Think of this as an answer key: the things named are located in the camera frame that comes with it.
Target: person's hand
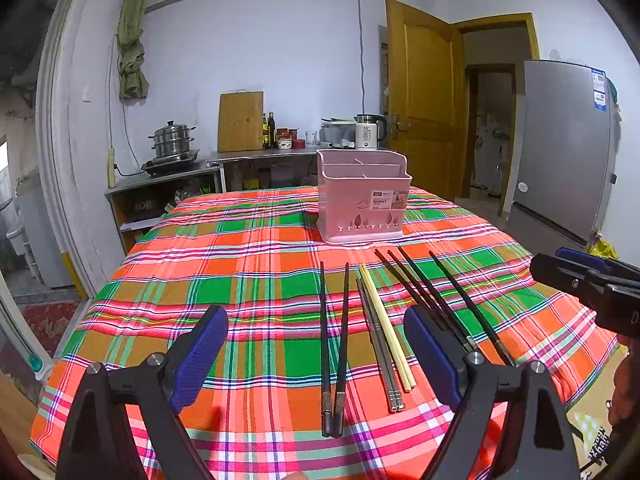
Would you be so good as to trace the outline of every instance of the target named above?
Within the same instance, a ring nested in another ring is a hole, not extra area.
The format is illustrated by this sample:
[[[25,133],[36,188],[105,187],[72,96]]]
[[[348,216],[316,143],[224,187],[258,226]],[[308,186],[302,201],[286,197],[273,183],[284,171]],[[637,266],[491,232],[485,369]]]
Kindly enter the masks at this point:
[[[631,339],[623,335],[618,335],[618,342],[627,347],[632,344]],[[618,365],[618,369],[613,375],[614,390],[609,410],[609,423],[612,426],[630,416],[636,403],[631,391],[631,372],[631,355],[628,355]]]

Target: stainless steel pot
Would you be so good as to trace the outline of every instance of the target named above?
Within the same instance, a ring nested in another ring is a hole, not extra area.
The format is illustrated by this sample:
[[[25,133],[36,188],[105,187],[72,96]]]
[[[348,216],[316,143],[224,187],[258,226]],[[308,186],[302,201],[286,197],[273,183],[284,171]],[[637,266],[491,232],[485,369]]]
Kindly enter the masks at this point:
[[[193,140],[190,137],[191,130],[186,124],[174,124],[168,121],[167,126],[156,130],[149,139],[154,140],[153,150],[156,150],[156,158],[164,158],[166,156],[180,155],[190,150],[189,143]]]

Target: glass cup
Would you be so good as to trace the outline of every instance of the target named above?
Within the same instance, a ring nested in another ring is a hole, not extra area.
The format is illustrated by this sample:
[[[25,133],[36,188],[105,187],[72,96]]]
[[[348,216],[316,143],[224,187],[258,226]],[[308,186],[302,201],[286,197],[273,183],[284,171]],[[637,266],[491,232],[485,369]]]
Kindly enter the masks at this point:
[[[317,146],[318,132],[305,132],[305,143],[307,146]]]

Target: refrigerator label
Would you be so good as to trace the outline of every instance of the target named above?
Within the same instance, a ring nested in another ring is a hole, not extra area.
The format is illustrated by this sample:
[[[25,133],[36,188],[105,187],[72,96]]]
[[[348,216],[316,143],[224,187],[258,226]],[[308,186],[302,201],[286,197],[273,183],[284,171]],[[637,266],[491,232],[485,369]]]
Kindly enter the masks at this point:
[[[593,91],[593,103],[598,110],[607,111],[607,100],[602,92]]]
[[[597,90],[601,94],[605,93],[604,85],[606,84],[606,78],[602,70],[591,69],[591,76],[593,77],[593,89]]]

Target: gas stove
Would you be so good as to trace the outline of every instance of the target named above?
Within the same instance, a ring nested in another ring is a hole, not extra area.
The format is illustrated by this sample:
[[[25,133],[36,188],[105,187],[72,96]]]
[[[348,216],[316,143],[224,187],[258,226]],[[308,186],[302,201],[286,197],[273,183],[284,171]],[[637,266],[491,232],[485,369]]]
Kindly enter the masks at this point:
[[[196,161],[199,151],[200,150],[189,150],[188,152],[179,153],[178,155],[156,157],[146,161],[140,169],[146,171],[151,176],[183,171]]]

